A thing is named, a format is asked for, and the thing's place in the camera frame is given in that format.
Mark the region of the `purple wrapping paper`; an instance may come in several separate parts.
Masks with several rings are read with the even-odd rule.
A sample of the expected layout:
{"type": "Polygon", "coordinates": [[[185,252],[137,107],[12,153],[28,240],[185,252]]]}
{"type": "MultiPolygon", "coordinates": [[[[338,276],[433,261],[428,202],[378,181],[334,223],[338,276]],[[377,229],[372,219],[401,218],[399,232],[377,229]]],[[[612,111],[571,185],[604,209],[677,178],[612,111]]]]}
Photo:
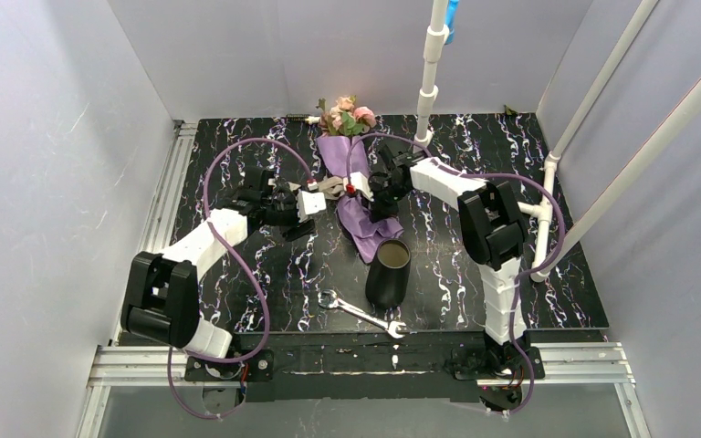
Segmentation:
{"type": "MultiPolygon", "coordinates": [[[[350,155],[350,172],[370,175],[369,159],[363,142],[350,151],[351,142],[357,137],[322,135],[317,139],[319,155],[330,177],[345,178],[348,175],[346,164],[350,155]]],[[[365,264],[370,264],[380,244],[398,238],[403,234],[403,227],[396,218],[387,218],[378,222],[371,220],[371,213],[361,201],[361,196],[343,194],[337,201],[337,216],[340,223],[352,238],[352,241],[365,264]]]]}

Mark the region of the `cream ribbon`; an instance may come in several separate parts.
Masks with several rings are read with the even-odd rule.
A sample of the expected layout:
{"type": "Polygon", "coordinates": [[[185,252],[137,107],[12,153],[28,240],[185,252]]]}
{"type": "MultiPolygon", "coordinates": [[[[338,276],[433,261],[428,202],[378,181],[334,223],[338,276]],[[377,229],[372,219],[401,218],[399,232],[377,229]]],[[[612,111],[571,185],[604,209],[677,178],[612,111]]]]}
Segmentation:
{"type": "Polygon", "coordinates": [[[337,201],[346,194],[345,180],[338,176],[330,176],[322,180],[308,179],[304,184],[287,182],[288,196],[295,203],[300,199],[308,202],[317,201],[318,193],[325,200],[337,201]]]}

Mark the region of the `pink flower bunch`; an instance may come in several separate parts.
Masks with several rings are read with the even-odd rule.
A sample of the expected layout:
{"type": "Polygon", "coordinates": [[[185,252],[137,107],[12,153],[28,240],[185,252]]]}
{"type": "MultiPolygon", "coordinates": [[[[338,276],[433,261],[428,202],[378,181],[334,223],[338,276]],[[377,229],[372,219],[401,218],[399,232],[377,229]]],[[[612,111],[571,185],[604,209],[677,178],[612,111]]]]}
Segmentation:
{"type": "Polygon", "coordinates": [[[319,127],[321,135],[352,138],[368,133],[377,125],[374,112],[366,106],[358,106],[355,96],[340,96],[333,106],[326,99],[319,99],[319,127]]]}

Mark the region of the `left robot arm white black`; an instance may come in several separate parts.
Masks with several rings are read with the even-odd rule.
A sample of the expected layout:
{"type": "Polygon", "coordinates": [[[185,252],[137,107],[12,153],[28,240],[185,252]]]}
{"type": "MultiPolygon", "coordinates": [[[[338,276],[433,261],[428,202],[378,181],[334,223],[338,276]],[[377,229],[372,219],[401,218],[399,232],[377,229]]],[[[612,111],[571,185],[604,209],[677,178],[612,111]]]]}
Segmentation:
{"type": "Polygon", "coordinates": [[[204,360],[230,363],[230,332],[202,318],[202,277],[230,248],[260,227],[280,228],[291,242],[315,230],[314,215],[326,209],[315,184],[307,188],[277,179],[274,171],[248,167],[233,194],[188,235],[131,262],[120,315],[123,330],[182,349],[204,360]]]}

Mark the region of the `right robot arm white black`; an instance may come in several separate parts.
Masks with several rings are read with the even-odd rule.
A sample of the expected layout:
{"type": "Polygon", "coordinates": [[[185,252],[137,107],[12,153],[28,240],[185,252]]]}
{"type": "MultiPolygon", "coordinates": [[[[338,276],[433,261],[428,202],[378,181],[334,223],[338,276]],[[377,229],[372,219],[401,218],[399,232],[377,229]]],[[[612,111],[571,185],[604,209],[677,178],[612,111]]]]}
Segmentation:
{"type": "Polygon", "coordinates": [[[382,168],[368,178],[367,197],[373,222],[397,215],[398,203],[413,191],[455,209],[464,249],[480,268],[487,336],[497,345],[520,339],[527,326],[515,298],[515,277],[528,226],[509,184],[470,177],[402,141],[385,141],[376,153],[382,168]]]}

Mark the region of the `black vase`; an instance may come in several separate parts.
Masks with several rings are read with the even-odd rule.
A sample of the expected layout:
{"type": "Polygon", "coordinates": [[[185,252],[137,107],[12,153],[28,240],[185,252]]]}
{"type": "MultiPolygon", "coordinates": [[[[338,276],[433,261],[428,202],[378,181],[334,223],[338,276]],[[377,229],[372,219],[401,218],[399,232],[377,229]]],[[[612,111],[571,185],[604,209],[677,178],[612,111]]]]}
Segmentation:
{"type": "Polygon", "coordinates": [[[365,284],[367,300],[378,309],[399,307],[407,294],[411,253],[399,239],[383,241],[370,263],[365,284]]]}

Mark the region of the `small spring connector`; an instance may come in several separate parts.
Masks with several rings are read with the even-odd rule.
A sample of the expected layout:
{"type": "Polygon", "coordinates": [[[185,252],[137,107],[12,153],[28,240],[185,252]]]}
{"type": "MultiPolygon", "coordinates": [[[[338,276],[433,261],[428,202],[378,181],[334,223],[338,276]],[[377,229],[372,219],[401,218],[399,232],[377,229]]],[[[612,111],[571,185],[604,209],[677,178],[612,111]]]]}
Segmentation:
{"type": "Polygon", "coordinates": [[[285,116],[285,119],[288,123],[306,123],[308,125],[320,123],[320,116],[308,114],[288,114],[285,116]]]}

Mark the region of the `silver wrench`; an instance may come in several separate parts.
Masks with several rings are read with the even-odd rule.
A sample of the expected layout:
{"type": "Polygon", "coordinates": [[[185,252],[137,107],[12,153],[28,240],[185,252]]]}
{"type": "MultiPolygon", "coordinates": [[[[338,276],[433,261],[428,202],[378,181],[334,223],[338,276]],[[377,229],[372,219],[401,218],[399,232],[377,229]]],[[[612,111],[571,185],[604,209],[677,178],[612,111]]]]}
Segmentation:
{"type": "Polygon", "coordinates": [[[402,339],[405,334],[406,325],[397,320],[386,321],[348,303],[339,298],[334,290],[323,290],[319,292],[319,305],[325,309],[341,310],[355,318],[361,319],[385,331],[393,339],[402,339]]]}

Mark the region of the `blue clip on pipe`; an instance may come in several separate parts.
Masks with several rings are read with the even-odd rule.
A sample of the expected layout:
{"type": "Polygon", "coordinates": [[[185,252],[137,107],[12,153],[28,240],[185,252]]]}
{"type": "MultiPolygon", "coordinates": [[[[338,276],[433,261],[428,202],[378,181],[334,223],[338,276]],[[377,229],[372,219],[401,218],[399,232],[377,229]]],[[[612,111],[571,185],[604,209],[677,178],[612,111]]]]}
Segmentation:
{"type": "Polygon", "coordinates": [[[459,0],[449,0],[445,9],[445,25],[448,28],[448,35],[445,39],[445,45],[450,45],[453,42],[455,34],[455,14],[460,4],[459,0]]]}

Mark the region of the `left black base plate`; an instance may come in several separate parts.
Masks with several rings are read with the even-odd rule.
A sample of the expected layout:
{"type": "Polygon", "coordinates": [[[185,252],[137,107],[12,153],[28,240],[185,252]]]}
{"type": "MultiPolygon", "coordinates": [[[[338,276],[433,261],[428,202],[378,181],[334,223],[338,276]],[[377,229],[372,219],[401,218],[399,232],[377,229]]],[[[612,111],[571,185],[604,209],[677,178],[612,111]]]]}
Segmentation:
{"type": "Polygon", "coordinates": [[[189,357],[184,379],[191,382],[265,382],[272,380],[274,365],[275,354],[270,349],[261,350],[253,359],[233,363],[216,363],[189,357]]]}

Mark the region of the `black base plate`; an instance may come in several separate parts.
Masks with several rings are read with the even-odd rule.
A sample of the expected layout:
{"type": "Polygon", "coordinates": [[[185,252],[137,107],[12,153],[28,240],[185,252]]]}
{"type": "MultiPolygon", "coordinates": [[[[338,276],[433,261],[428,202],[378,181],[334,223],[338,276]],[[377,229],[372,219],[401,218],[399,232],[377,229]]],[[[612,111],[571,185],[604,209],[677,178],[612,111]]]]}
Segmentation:
{"type": "Polygon", "coordinates": [[[530,367],[512,346],[506,349],[462,347],[453,349],[445,361],[445,370],[459,381],[502,380],[515,384],[533,376],[542,379],[546,372],[539,349],[527,352],[530,367]]]}
{"type": "Polygon", "coordinates": [[[270,349],[261,350],[253,359],[233,363],[216,363],[189,357],[184,379],[191,382],[265,382],[272,380],[274,365],[275,354],[270,349]]]}

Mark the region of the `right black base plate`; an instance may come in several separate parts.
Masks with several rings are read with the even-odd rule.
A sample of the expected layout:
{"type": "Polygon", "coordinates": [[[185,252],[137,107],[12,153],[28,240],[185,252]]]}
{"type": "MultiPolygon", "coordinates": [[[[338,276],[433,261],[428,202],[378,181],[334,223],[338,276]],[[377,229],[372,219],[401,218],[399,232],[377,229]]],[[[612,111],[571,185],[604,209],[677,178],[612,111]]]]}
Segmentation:
{"type": "Polygon", "coordinates": [[[542,379],[546,372],[539,349],[527,352],[530,367],[512,346],[506,349],[462,347],[453,349],[445,361],[445,370],[459,381],[502,380],[515,384],[533,376],[542,379]]]}

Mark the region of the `aluminium rail frame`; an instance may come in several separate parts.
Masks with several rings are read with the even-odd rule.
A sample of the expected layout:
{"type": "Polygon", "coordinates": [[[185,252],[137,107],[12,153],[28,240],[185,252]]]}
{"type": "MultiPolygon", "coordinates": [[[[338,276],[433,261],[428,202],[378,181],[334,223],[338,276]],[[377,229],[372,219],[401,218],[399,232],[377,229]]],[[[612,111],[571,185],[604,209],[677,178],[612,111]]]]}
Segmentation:
{"type": "Polygon", "coordinates": [[[230,384],[242,405],[262,400],[273,379],[290,375],[301,383],[305,373],[280,364],[327,355],[364,358],[389,347],[393,357],[414,360],[412,369],[393,364],[384,369],[330,370],[319,364],[313,376],[327,381],[354,382],[358,378],[411,381],[420,390],[435,384],[447,391],[459,382],[474,387],[485,416],[513,418],[531,404],[540,385],[610,384],[623,409],[624,423],[633,437],[649,430],[634,391],[634,380],[623,348],[611,342],[538,342],[521,309],[521,289],[537,266],[524,266],[530,206],[519,203],[511,187],[511,173],[458,171],[443,163],[419,141],[381,133],[380,154],[385,172],[364,175],[349,172],[342,183],[350,200],[371,208],[376,219],[389,218],[411,192],[426,193],[457,215],[460,245],[470,266],[483,280],[485,325],[454,336],[410,327],[365,312],[342,296],[343,286],[318,287],[311,279],[300,282],[304,295],[314,297],[322,311],[343,311],[377,328],[376,334],[333,335],[319,332],[308,343],[308,333],[285,345],[275,332],[271,295],[238,247],[264,227],[277,227],[288,242],[312,241],[320,235],[317,217],[326,204],[305,159],[285,142],[271,146],[293,156],[305,182],[290,186],[277,169],[243,170],[235,191],[217,200],[207,171],[202,182],[203,220],[184,238],[157,252],[143,251],[131,262],[120,313],[120,327],[136,337],[179,350],[201,364],[227,367],[230,384]],[[204,278],[217,263],[233,259],[256,293],[260,307],[256,329],[237,331],[215,324],[200,309],[204,278]]]}

